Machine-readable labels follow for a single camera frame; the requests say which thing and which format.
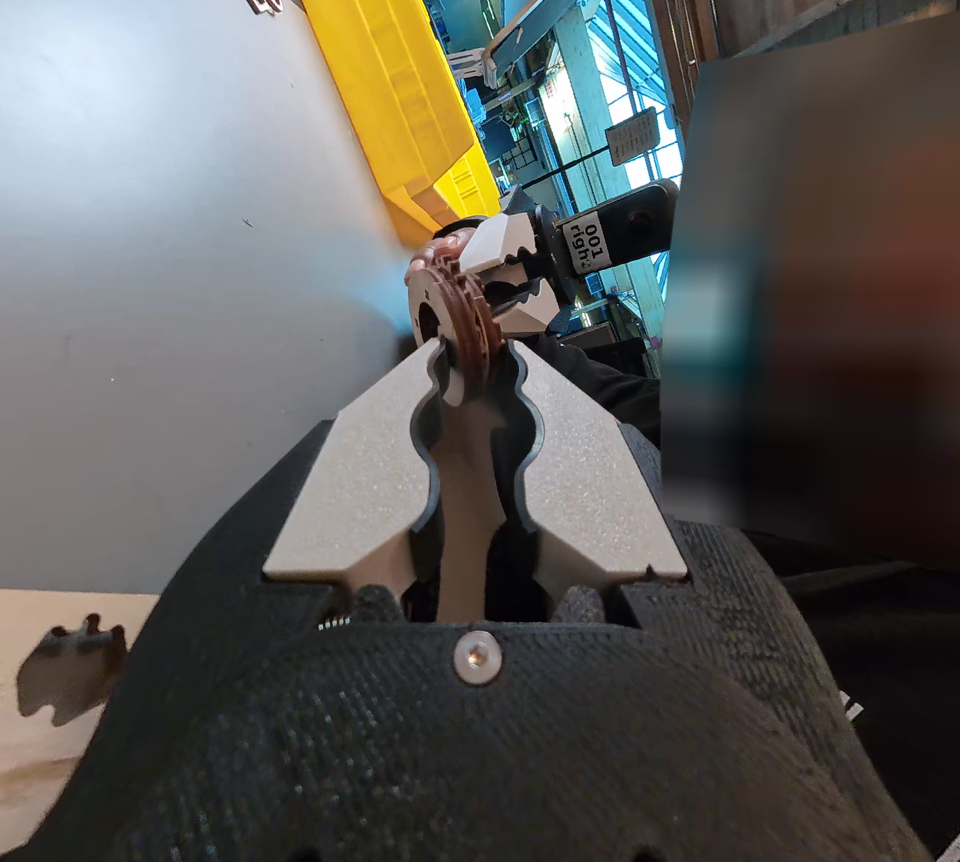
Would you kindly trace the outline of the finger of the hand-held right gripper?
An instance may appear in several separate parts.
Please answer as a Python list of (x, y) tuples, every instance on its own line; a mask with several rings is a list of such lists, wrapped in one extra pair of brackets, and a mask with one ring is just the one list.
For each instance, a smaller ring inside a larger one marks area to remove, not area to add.
[(459, 256), (460, 272), (477, 275), (537, 251), (536, 233), (528, 212), (500, 212), (482, 221)]
[(546, 332), (561, 306), (548, 280), (532, 280), (509, 301), (490, 309), (502, 335), (536, 335)]

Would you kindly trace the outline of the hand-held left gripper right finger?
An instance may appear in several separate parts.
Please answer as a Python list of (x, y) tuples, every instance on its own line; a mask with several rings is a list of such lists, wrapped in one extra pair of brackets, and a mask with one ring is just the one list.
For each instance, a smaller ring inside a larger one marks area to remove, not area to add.
[(510, 342), (534, 439), (516, 474), (540, 585), (679, 582), (689, 570), (616, 418), (522, 342)]

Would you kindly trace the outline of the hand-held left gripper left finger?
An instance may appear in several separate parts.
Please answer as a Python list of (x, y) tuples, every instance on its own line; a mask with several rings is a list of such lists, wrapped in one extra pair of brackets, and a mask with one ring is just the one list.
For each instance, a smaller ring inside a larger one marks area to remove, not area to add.
[(263, 565), (268, 580), (392, 594), (413, 584), (410, 536), (440, 497), (416, 423), (440, 394), (445, 354), (443, 341), (427, 341), (338, 413)]

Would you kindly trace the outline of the round wooden gear model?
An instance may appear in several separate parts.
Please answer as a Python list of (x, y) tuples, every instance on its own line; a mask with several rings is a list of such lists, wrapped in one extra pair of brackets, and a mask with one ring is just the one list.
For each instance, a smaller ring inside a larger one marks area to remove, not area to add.
[(414, 271), (407, 288), (417, 344), (435, 338), (444, 342), (449, 368), (445, 402), (459, 406), (481, 397), (505, 345), (482, 281), (462, 272), (450, 252), (441, 252)]

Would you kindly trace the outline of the person's right forearm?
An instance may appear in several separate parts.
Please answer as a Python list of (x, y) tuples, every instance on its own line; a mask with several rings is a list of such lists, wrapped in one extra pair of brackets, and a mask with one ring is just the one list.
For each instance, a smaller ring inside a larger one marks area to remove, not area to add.
[(521, 341), (618, 422), (633, 426), (656, 449), (662, 448), (659, 379), (619, 372), (591, 359), (576, 346), (558, 341), (555, 336), (540, 333)]

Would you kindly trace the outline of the grey desk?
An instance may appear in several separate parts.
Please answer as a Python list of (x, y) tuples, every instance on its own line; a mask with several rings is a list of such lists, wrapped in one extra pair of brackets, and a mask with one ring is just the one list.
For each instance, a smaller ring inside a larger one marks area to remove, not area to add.
[(303, 9), (2, 0), (1, 581), (158, 593), (407, 354)]

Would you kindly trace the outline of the person's right hand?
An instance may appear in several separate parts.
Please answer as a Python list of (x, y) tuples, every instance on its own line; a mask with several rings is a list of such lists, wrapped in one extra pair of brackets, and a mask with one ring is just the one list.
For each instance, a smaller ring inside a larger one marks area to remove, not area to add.
[(474, 227), (462, 227), (430, 240), (414, 253), (404, 279), (408, 280), (414, 272), (432, 266), (437, 257), (441, 259), (459, 258), (475, 232), (476, 228)]

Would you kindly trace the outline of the yellow plastic bin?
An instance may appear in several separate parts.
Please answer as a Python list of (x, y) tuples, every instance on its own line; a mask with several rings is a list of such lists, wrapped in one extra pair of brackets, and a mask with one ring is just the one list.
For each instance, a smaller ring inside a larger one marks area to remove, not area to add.
[(409, 247), (434, 238), (443, 227), (500, 212), (500, 193), (479, 142), (436, 183), (412, 197), (403, 186), (381, 192), (398, 238)]
[(381, 194), (424, 227), (463, 215), (441, 179), (474, 127), (423, 0), (302, 0)]

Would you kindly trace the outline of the hanging sign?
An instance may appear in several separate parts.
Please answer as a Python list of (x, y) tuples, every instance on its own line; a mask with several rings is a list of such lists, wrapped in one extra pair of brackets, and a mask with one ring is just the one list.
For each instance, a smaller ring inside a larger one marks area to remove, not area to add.
[(660, 135), (659, 114), (655, 106), (648, 106), (607, 127), (606, 148), (612, 165), (624, 165), (657, 149), (661, 144)]

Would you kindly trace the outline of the black pole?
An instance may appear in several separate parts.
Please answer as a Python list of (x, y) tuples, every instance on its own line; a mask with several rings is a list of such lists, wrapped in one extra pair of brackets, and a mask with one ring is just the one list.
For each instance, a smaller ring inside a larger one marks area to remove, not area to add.
[(588, 154), (585, 154), (579, 157), (578, 159), (570, 160), (568, 162), (562, 163), (561, 165), (555, 168), (549, 169), (546, 173), (536, 176), (525, 183), (521, 183), (520, 185), (521, 187), (530, 187), (536, 184), (540, 184), (541, 182), (551, 179), (557, 175), (565, 176), (566, 173), (570, 171), (570, 169), (577, 167), (586, 161), (602, 156), (604, 154), (609, 154), (610, 152), (611, 152), (611, 147), (610, 147), (610, 144), (608, 143), (599, 149), (593, 150)]

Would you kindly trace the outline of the beige wooden board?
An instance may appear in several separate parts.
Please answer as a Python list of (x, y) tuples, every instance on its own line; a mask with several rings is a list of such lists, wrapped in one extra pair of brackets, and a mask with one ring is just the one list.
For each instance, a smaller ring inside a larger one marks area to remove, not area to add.
[(486, 87), (496, 88), (510, 66), (536, 45), (577, 2), (530, 0), (482, 50), (480, 67)]

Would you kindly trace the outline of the large wooden puzzle sheet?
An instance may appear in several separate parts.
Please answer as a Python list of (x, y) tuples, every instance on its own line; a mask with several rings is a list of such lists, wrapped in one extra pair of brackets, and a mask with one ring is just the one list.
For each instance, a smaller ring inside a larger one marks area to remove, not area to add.
[(52, 628), (77, 629), (91, 614), (120, 624), (132, 644), (159, 596), (153, 593), (1, 591), (1, 852), (23, 845), (54, 806), (90, 743), (104, 704), (62, 726), (50, 706), (18, 707), (21, 664)]

